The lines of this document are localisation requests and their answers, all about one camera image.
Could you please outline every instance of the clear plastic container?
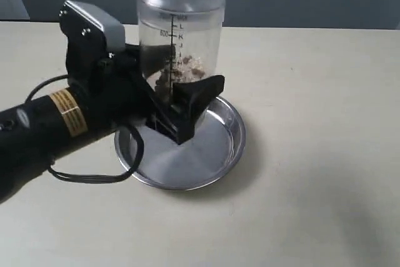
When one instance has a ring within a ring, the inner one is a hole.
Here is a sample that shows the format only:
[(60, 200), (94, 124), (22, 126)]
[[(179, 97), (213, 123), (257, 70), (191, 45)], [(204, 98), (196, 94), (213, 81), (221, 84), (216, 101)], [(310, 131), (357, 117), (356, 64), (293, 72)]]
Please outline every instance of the clear plastic container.
[(142, 72), (161, 99), (170, 100), (172, 83), (214, 75), (225, 0), (137, 0), (137, 6)]

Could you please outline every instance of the white table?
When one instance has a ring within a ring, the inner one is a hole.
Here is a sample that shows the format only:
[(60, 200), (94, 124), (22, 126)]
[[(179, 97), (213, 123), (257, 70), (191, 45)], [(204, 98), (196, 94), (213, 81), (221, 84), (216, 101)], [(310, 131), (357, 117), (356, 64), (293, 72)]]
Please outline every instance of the white table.
[[(65, 52), (58, 24), (0, 23), (0, 109)], [(399, 266), (400, 32), (226, 28), (217, 71), (248, 131), (231, 173), (190, 193), (46, 173), (0, 205), (0, 265)], [(113, 137), (56, 167), (122, 171)]]

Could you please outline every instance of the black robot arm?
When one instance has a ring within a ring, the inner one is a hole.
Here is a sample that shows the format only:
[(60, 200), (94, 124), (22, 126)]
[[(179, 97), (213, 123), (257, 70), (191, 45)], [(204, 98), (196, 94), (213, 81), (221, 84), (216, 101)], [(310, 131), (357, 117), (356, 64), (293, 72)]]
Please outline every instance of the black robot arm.
[[(66, 1), (60, 12), (60, 28), (68, 40), (68, 87), (50, 95), (27, 100), (0, 112), (0, 189), (9, 193), (49, 170), (57, 178), (82, 183), (113, 183), (129, 177), (139, 166), (143, 141), (132, 125), (142, 119), (150, 128), (177, 144), (194, 136), (196, 121), (224, 88), (223, 76), (196, 83), (173, 84), (165, 103), (145, 80), (140, 68), (141, 51), (151, 52), (146, 72), (165, 67), (173, 46), (140, 50), (126, 44), (124, 26), (91, 4)], [(137, 141), (134, 166), (120, 176), (58, 173), (57, 159), (127, 127)]]

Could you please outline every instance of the metal pan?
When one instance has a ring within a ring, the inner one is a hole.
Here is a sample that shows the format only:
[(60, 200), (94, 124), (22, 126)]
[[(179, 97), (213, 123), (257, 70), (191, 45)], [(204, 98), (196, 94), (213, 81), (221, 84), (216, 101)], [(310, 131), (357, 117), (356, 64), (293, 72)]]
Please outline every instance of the metal pan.
[[(202, 188), (225, 176), (239, 161), (246, 144), (246, 130), (236, 109), (218, 97), (209, 106), (190, 141), (178, 146), (145, 127), (144, 156), (133, 176), (155, 188), (188, 191)], [(125, 169), (133, 161), (136, 143), (128, 131), (115, 134), (115, 148)]]

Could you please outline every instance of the black cable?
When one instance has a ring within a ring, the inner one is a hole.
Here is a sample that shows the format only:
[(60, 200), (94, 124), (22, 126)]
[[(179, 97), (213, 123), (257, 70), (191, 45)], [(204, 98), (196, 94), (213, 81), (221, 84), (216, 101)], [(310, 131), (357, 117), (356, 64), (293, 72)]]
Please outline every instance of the black cable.
[[(32, 100), (33, 96), (43, 87), (47, 86), (48, 84), (51, 84), (55, 81), (60, 81), (63, 79), (67, 79), (69, 76), (67, 74), (65, 75), (60, 75), (56, 76), (54, 78), (50, 78), (43, 83), (37, 85), (28, 95), (28, 97), (25, 100), (25, 103), (29, 102)], [(143, 159), (143, 154), (144, 154), (144, 141), (137, 131), (137, 129), (129, 123), (129, 121), (126, 121), (125, 123), (122, 124), (122, 126), (126, 129), (129, 130), (131, 133), (132, 138), (136, 141), (136, 155), (133, 161), (133, 164), (130, 166), (130, 168), (124, 172), (123, 174), (120, 175), (96, 175), (96, 174), (69, 174), (69, 173), (63, 173), (56, 171), (52, 169), (51, 166), (48, 167), (48, 171), (57, 179), (61, 181), (67, 181), (70, 183), (86, 183), (86, 184), (111, 184), (111, 183), (118, 183), (121, 181), (124, 181), (128, 179), (139, 167), (142, 159)]]

